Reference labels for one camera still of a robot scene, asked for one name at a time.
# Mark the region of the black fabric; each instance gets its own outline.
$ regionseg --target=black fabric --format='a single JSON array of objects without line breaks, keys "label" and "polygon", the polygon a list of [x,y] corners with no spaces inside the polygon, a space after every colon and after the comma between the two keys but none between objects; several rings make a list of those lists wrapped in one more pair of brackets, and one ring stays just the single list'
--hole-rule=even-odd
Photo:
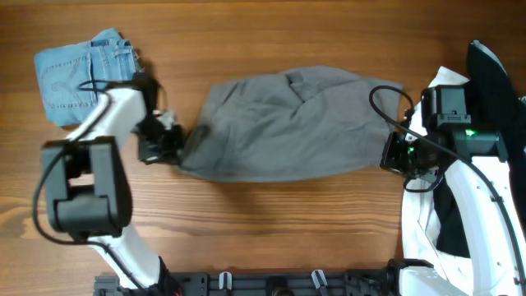
[{"label": "black fabric", "polygon": [[[468,75],[464,85],[473,123],[489,123],[501,131],[508,151],[510,186],[521,224],[526,217],[526,105],[514,91],[501,65],[473,44],[468,48]],[[469,257],[459,209],[446,184],[433,192],[435,210],[441,222],[436,249]]]}]

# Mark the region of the wooden tabletop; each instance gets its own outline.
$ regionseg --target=wooden tabletop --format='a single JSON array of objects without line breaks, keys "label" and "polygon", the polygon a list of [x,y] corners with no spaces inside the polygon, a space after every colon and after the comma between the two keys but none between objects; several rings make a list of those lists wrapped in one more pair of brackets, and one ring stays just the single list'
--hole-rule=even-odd
[{"label": "wooden tabletop", "polygon": [[[45,242],[31,223],[40,146],[67,134],[44,114],[33,64],[41,49],[117,28],[154,63],[185,127],[212,83],[291,67],[342,67],[400,82],[417,98],[439,66],[465,74],[472,39],[499,56],[526,95],[524,2],[7,0],[15,2],[0,7],[1,295],[91,295],[94,276],[111,271],[87,247]],[[378,168],[295,183],[211,183],[143,165],[133,136],[122,159],[133,222],[172,271],[342,271],[402,256],[403,180]]]}]

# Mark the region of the black base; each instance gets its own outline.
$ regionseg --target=black base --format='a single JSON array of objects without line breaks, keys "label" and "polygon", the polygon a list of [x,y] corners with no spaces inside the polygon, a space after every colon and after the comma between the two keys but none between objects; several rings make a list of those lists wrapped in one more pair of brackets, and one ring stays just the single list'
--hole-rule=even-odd
[{"label": "black base", "polygon": [[[172,273],[182,286],[184,296],[226,296],[219,290],[218,275],[206,273]],[[317,296],[310,273],[233,275],[232,296],[267,296],[266,280],[271,276],[287,279],[288,287],[296,296]],[[329,296],[379,296],[373,282],[385,278],[384,270],[357,270],[325,273]],[[123,296],[117,276],[95,277],[94,296]]]}]

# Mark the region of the wood grain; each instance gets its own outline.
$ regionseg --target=wood grain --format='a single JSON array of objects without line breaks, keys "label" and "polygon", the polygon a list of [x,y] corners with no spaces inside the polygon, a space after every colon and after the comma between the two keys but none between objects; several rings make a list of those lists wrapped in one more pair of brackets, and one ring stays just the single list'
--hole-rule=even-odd
[{"label": "wood grain", "polygon": [[[41,49],[116,27],[154,63],[186,127],[211,83],[290,67],[342,67],[400,82],[418,97],[439,66],[465,73],[475,38],[526,92],[524,2],[104,2],[122,4],[0,7],[1,295],[90,295],[93,277],[110,272],[90,249],[43,241],[30,221],[39,148],[67,134],[46,121],[33,64]],[[341,271],[402,254],[402,180],[379,169],[220,184],[144,166],[135,139],[122,158],[133,220],[173,271]]]}]

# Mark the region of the denim pocket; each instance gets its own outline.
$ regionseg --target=denim pocket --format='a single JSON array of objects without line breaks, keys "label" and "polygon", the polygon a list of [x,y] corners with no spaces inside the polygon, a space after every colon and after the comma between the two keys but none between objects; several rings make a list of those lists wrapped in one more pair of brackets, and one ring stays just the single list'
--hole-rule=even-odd
[{"label": "denim pocket", "polygon": [[66,61],[59,58],[51,60],[47,60],[51,63],[39,74],[46,109],[85,109],[95,105],[92,92],[77,89],[80,83],[91,80],[91,53]]}]

